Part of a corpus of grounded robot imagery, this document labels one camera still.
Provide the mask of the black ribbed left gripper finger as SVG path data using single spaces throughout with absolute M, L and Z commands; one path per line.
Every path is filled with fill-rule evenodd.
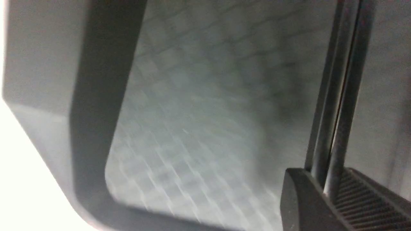
M 284 231 L 409 231 L 410 202 L 365 174 L 346 168 L 335 201 L 310 173 L 288 168 L 280 213 Z

